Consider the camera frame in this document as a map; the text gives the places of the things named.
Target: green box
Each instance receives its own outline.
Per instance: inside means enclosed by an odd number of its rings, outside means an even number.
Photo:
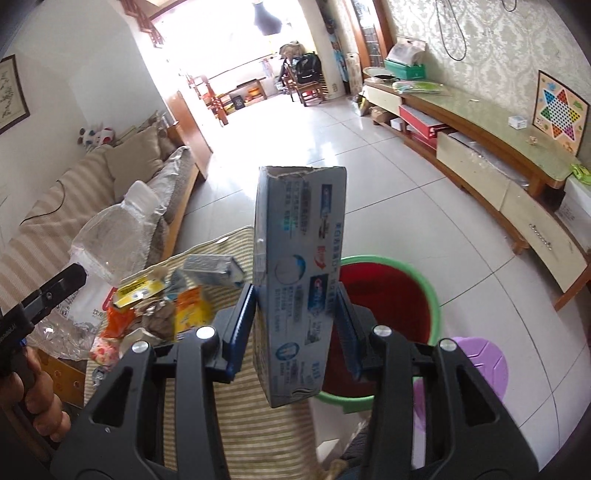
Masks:
[[[402,80],[424,80],[427,78],[425,75],[425,65],[413,65],[409,67],[408,65],[403,65],[392,60],[384,60],[384,64],[388,70]]]

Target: finger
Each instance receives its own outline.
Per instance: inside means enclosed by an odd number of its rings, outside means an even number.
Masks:
[[[41,372],[43,370],[41,369],[41,361],[39,360],[39,355],[37,355],[37,351],[33,350],[33,348],[28,346],[25,352],[27,354],[27,365],[29,369],[31,369],[31,371],[35,374],[36,377],[41,375]]]
[[[64,437],[66,436],[66,433],[68,433],[70,431],[70,428],[72,427],[72,423],[70,421],[70,416],[65,412],[61,412],[61,423],[60,426],[57,428],[57,430],[51,434],[50,438],[54,441],[54,442],[61,442]]]
[[[37,415],[47,411],[53,402],[53,380],[47,372],[41,372],[35,385],[25,396],[27,410]]]
[[[10,408],[19,403],[24,394],[25,387],[16,373],[0,378],[0,406]]]
[[[42,437],[46,437],[57,432],[57,429],[61,425],[61,418],[61,400],[57,395],[54,395],[49,409],[35,418],[33,426]]]

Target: toothpaste box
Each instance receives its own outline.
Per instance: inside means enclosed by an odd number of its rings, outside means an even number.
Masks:
[[[345,219],[344,167],[261,167],[254,362],[272,408],[320,392]]]

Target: yellow package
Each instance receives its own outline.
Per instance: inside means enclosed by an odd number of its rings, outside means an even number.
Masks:
[[[201,287],[190,288],[178,295],[174,316],[175,336],[193,327],[209,325],[212,320],[212,304],[203,295]]]
[[[123,309],[140,300],[153,297],[166,288],[159,278],[141,277],[133,283],[124,285],[113,294],[113,305],[118,309]]]

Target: wooden door frame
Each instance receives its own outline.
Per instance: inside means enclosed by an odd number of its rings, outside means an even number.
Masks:
[[[349,15],[349,22],[353,28],[353,36],[355,37],[355,43],[357,44],[357,50],[359,51],[359,61],[361,63],[361,69],[370,67],[369,52],[363,39],[363,32],[357,19],[357,14],[353,7],[351,0],[342,0],[347,9]],[[370,14],[374,19],[375,31],[378,36],[379,49],[383,58],[388,56],[390,49],[394,45],[392,34],[390,33],[390,25],[388,24],[388,17],[382,0],[372,0],[369,5]]]

